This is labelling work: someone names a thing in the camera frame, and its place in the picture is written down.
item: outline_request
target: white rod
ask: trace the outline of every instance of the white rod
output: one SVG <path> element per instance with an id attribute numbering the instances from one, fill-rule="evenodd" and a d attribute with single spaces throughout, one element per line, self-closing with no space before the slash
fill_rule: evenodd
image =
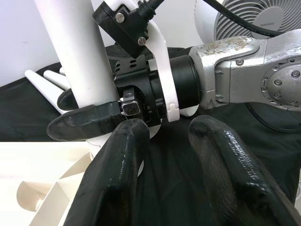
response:
<path id="1" fill-rule="evenodd" d="M 63 67 L 61 67 L 61 68 L 60 68 L 60 74 L 62 74 L 62 75 L 66 75 L 66 73 L 65 73 L 65 71 L 64 71 L 64 68 L 63 68 Z"/>
<path id="2" fill-rule="evenodd" d="M 60 114 L 67 112 L 57 106 L 57 99 L 63 93 L 62 89 L 31 70 L 27 70 L 25 76 Z"/>
<path id="3" fill-rule="evenodd" d="M 61 74 L 52 72 L 52 71 L 45 71 L 44 72 L 44 78 L 51 81 L 58 87 L 62 88 L 63 90 L 68 90 L 71 88 L 68 79 L 66 76 L 63 76 Z"/>
<path id="4" fill-rule="evenodd" d="M 79 107 L 118 100 L 90 0 L 35 0 Z M 103 138 L 94 139 L 102 146 Z"/>

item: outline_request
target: white plastic object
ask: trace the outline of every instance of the white plastic object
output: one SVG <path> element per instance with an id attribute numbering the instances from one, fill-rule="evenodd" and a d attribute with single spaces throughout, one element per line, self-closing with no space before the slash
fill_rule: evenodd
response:
<path id="1" fill-rule="evenodd" d="M 185 116 L 185 117 L 191 117 L 197 112 L 198 107 L 199 107 L 199 105 L 193 106 L 193 107 L 188 107 L 188 108 L 185 108 L 185 109 L 181 109 L 180 114 Z"/>
<path id="2" fill-rule="evenodd" d="M 45 71 L 44 78 L 51 81 L 58 87 L 62 88 L 63 90 L 70 89 L 70 84 L 66 76 L 52 72 L 52 71 Z"/>
<path id="3" fill-rule="evenodd" d="M 30 225 L 53 184 L 84 172 L 90 162 L 86 142 L 0 143 L 0 225 Z M 57 210 L 50 209 L 50 218 L 39 226 L 53 226 Z"/>
<path id="4" fill-rule="evenodd" d="M 89 0 L 35 0 L 79 107 L 118 100 Z M 94 138 L 101 147 L 106 139 Z"/>
<path id="5" fill-rule="evenodd" d="M 116 11 L 121 4 L 125 5 L 129 10 L 134 10 L 138 7 L 138 4 L 132 0 L 105 0 L 105 2 L 113 11 Z M 177 121 L 180 119 L 180 110 L 166 41 L 154 21 L 149 21 L 147 31 L 149 38 L 145 46 L 153 53 L 157 63 L 167 118 L 169 122 Z"/>
<path id="6" fill-rule="evenodd" d="M 62 75 L 66 75 L 66 73 L 65 73 L 65 70 L 64 70 L 64 68 L 63 68 L 63 67 L 61 67 L 61 68 L 60 68 L 60 74 L 62 74 Z"/>
<path id="7" fill-rule="evenodd" d="M 194 22 L 198 35 L 204 43 L 215 41 L 215 24 L 218 11 L 205 3 L 203 0 L 196 0 L 194 9 Z"/>
<path id="8" fill-rule="evenodd" d="M 27 70 L 25 72 L 25 76 L 60 114 L 67 112 L 57 106 L 57 99 L 63 93 L 62 89 L 58 88 L 56 85 L 44 79 L 34 71 Z"/>

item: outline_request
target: black cloth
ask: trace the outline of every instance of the black cloth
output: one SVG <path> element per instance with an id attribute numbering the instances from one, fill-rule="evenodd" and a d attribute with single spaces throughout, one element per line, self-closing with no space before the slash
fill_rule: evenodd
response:
<path id="1" fill-rule="evenodd" d="M 107 48 L 112 68 L 128 55 L 118 46 Z M 188 54 L 189 49 L 169 49 L 170 57 Z M 152 58 L 146 52 L 147 59 Z M 60 64 L 50 67 L 58 71 Z M 269 106 L 254 105 L 270 123 L 292 128 L 301 123 L 301 115 Z M 301 166 L 301 134 L 274 132 L 261 125 L 244 104 L 226 105 L 205 112 L 232 127 L 272 174 L 286 196 L 296 196 Z M 0 141 L 53 141 L 47 125 L 59 113 L 26 79 L 0 88 Z M 151 140 L 144 170 L 138 178 L 137 211 L 139 225 L 214 225 L 205 193 L 199 162 L 188 140 L 188 125 L 194 117 L 169 123 L 163 120 Z"/>

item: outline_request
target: screw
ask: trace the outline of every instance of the screw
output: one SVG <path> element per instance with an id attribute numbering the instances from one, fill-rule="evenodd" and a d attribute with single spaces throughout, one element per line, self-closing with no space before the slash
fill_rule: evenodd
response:
<path id="1" fill-rule="evenodd" d="M 215 98 L 216 98 L 216 99 L 224 99 L 224 97 L 223 97 L 221 94 L 216 94 L 216 95 L 215 95 Z"/>
<path id="2" fill-rule="evenodd" d="M 243 64 L 244 64 L 244 60 L 243 59 L 238 59 L 238 60 L 236 60 L 236 65 L 237 66 L 242 66 Z"/>
<path id="3" fill-rule="evenodd" d="M 292 77 L 293 77 L 294 79 L 299 78 L 299 77 L 300 77 L 300 72 L 299 72 L 299 71 L 294 71 L 294 72 L 292 73 Z"/>
<path id="4" fill-rule="evenodd" d="M 124 15 L 122 13 L 117 13 L 116 16 L 115 16 L 115 19 L 117 21 L 117 23 L 122 23 L 124 22 Z"/>
<path id="5" fill-rule="evenodd" d="M 280 79 L 276 79 L 274 81 L 274 83 L 275 83 L 276 86 L 281 86 L 282 85 L 282 81 Z"/>
<path id="6" fill-rule="evenodd" d="M 144 37 L 140 37 L 138 39 L 138 45 L 139 46 L 145 46 L 145 44 L 146 44 L 146 39 Z"/>

